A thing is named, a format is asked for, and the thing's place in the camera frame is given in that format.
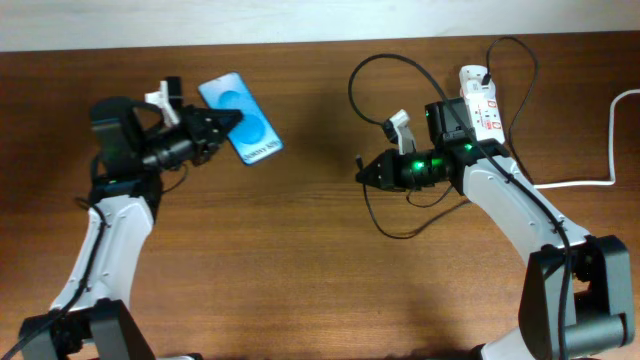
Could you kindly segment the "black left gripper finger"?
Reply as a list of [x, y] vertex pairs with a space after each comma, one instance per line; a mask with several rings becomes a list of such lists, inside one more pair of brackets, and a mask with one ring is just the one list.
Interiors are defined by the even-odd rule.
[[231, 128], [213, 127], [205, 131], [204, 152], [207, 155], [214, 155], [220, 147], [227, 141]]
[[211, 128], [231, 128], [231, 130], [244, 119], [243, 113], [236, 109], [200, 109], [199, 116]]

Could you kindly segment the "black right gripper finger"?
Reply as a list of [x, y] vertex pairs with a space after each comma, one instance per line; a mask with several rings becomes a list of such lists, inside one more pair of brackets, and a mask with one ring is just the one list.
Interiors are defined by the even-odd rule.
[[377, 189], [387, 189], [388, 182], [385, 177], [379, 173], [372, 172], [359, 172], [356, 177], [356, 181], [366, 186], [371, 186]]
[[387, 176], [385, 162], [388, 158], [386, 152], [382, 152], [368, 164], [364, 163], [364, 158], [358, 154], [355, 158], [358, 172], [357, 178], [384, 178]]

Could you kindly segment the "white power extension strip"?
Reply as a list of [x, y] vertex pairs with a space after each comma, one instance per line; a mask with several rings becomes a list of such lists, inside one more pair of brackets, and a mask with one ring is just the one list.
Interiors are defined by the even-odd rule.
[[464, 97], [463, 99], [471, 126], [475, 131], [476, 139], [478, 141], [493, 139], [503, 144], [505, 142], [505, 135], [496, 95], [493, 99], [465, 99]]

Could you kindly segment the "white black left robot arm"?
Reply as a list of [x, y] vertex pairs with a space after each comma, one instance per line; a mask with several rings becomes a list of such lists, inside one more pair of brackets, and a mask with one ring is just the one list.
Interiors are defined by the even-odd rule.
[[50, 310], [23, 321], [7, 358], [66, 359], [86, 344], [101, 359], [154, 358], [129, 307], [139, 255], [165, 192], [161, 175], [186, 162], [208, 162], [243, 119], [237, 109], [173, 108], [177, 124], [148, 129], [137, 112], [160, 114], [157, 105], [119, 96], [91, 108], [100, 151], [91, 163], [89, 195], [78, 201], [89, 216], [84, 242]]

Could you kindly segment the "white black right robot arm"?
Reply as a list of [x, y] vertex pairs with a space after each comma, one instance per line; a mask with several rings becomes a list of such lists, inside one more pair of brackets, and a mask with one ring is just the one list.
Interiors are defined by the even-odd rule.
[[433, 149], [416, 150], [404, 113], [383, 129], [394, 148], [356, 175], [364, 187], [415, 191], [449, 182], [479, 206], [527, 265], [518, 325], [477, 346], [475, 359], [581, 359], [635, 336], [630, 257], [615, 236], [566, 218], [521, 174], [504, 147], [494, 100], [426, 106]]

